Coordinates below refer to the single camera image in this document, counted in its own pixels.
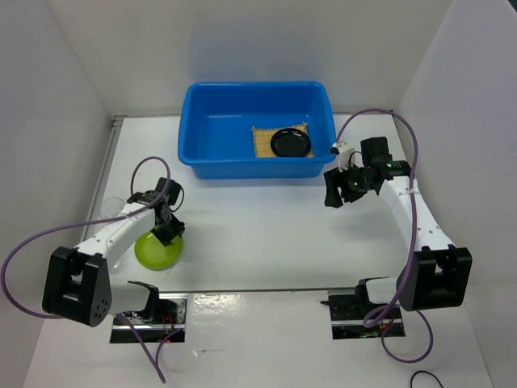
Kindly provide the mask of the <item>green plastic plate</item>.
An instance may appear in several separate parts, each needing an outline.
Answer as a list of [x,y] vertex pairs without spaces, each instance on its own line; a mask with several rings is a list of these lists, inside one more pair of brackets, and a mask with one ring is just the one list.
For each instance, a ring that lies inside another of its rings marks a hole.
[[175,237],[171,244],[164,246],[154,234],[148,232],[135,242],[134,253],[143,267],[154,270],[166,270],[179,260],[183,251],[183,238]]

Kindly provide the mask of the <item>black plate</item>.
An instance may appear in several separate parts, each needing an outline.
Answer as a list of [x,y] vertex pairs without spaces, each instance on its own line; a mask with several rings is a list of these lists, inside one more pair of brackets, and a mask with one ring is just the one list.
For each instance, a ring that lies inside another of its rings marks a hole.
[[286,128],[273,134],[270,147],[277,157],[303,158],[311,150],[311,141],[301,129]]

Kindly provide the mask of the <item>woven bamboo mat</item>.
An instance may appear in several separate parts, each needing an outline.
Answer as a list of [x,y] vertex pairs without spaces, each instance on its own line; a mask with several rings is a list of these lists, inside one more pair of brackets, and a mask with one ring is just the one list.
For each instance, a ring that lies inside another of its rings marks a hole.
[[309,139],[307,124],[305,122],[302,122],[301,124],[295,124],[295,125],[288,125],[287,127],[280,127],[280,128],[257,128],[252,127],[251,132],[253,135],[253,142],[254,142],[254,155],[257,158],[274,158],[276,157],[276,154],[274,150],[271,148],[271,139],[281,130],[285,129],[296,129],[300,131],[301,133],[305,134],[308,138],[308,152],[304,155],[305,158],[313,158],[314,153],[312,150],[312,143]]

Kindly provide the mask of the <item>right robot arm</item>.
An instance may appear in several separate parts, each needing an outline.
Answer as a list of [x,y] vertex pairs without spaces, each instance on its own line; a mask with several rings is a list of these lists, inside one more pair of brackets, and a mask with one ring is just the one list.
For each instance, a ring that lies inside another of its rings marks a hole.
[[411,166],[395,160],[385,137],[371,137],[360,150],[335,142],[330,152],[338,166],[324,174],[327,207],[339,208],[369,192],[388,206],[410,250],[410,264],[398,277],[364,280],[366,290],[354,298],[357,314],[371,318],[384,303],[395,302],[404,310],[458,307],[464,301],[472,256],[457,247],[442,231],[427,207]]

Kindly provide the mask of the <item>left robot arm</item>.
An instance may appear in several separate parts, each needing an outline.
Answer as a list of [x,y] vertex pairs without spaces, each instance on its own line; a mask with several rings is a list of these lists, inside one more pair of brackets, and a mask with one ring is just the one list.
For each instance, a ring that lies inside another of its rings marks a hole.
[[171,309],[158,287],[142,280],[114,285],[110,272],[128,250],[154,271],[168,269],[183,249],[185,225],[173,212],[183,203],[183,187],[160,178],[155,189],[135,192],[114,222],[77,246],[58,247],[49,260],[44,312],[90,327],[108,315],[123,314],[151,323]]

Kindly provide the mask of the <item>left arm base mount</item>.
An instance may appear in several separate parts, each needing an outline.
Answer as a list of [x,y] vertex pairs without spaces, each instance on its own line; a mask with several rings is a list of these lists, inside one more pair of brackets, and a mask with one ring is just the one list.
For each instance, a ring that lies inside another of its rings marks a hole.
[[130,322],[146,344],[184,343],[186,335],[188,295],[161,293],[153,317],[143,318],[137,312],[124,312],[124,318],[114,317],[111,325],[111,344],[135,344],[137,338]]

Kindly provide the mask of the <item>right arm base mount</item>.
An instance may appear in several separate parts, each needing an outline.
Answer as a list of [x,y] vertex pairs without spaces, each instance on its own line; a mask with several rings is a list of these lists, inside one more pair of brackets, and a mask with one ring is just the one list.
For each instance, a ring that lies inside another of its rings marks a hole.
[[320,301],[330,314],[330,329],[333,340],[364,340],[380,338],[388,330],[387,337],[406,335],[401,311],[394,308],[381,323],[366,328],[363,319],[366,313],[377,308],[360,291],[347,288],[331,290]]

